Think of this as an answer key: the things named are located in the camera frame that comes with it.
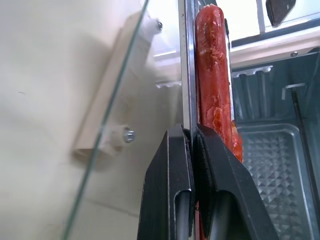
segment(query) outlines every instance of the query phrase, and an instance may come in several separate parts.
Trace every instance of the hot dog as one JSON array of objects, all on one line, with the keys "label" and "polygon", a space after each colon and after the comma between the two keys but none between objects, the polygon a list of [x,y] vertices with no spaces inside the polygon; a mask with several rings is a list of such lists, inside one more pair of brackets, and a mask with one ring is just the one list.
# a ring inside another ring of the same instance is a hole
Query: hot dog
[{"label": "hot dog", "polygon": [[242,140],[231,120],[226,26],[222,10],[213,4],[195,19],[197,93],[200,123],[214,129],[242,162]]}]

